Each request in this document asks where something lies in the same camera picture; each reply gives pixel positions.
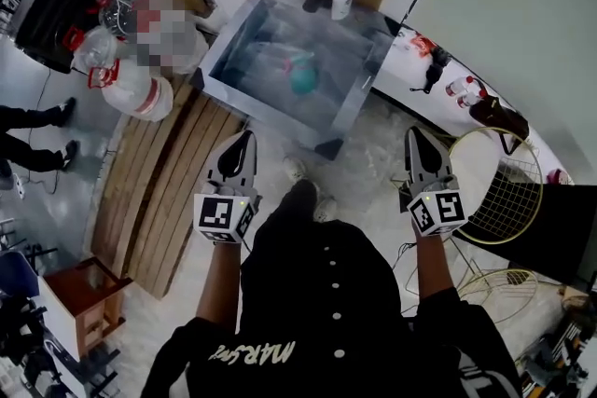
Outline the person's left hand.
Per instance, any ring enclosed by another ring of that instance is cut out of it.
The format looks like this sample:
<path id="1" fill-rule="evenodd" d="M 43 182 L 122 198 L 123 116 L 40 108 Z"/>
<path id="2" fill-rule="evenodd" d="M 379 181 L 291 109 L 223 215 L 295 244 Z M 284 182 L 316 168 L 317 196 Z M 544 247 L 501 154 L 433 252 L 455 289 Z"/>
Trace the person's left hand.
<path id="1" fill-rule="evenodd" d="M 230 185 L 222 185 L 217 182 L 207 181 L 202 189 L 201 193 L 204 195 L 218 195 L 218 196 L 236 196 L 236 197 L 245 197 L 246 194 L 235 187 Z"/>

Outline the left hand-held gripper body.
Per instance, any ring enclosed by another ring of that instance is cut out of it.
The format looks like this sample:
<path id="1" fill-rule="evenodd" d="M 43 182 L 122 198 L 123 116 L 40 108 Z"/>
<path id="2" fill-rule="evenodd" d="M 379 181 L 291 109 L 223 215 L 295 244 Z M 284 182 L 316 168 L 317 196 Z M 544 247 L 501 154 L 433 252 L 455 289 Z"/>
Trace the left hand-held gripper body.
<path id="1" fill-rule="evenodd" d="M 262 197 L 254 188 L 246 196 L 194 195 L 193 229 L 212 242 L 242 244 Z"/>

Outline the person's right hand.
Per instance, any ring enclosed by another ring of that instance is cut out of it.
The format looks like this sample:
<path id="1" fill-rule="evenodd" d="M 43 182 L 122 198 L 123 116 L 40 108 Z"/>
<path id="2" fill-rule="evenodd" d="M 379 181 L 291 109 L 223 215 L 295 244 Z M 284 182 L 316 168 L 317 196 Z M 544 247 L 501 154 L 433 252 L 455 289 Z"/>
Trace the person's right hand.
<path id="1" fill-rule="evenodd" d="M 427 192 L 437 192 L 443 190 L 458 190 L 459 184 L 458 180 L 455 175 L 450 174 L 441 178 L 437 178 L 435 181 L 430 182 L 429 184 L 423 187 L 423 191 Z"/>

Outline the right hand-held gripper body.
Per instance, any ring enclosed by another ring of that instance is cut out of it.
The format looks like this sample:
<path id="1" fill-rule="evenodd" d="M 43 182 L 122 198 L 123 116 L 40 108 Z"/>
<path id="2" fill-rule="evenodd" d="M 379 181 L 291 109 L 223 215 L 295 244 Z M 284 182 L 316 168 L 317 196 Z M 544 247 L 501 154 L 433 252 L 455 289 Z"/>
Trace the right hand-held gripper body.
<path id="1" fill-rule="evenodd" d="M 414 193 L 414 185 L 403 184 L 399 189 L 400 211 L 408 213 L 421 237 L 451 233 L 466 223 L 467 216 L 458 190 Z"/>

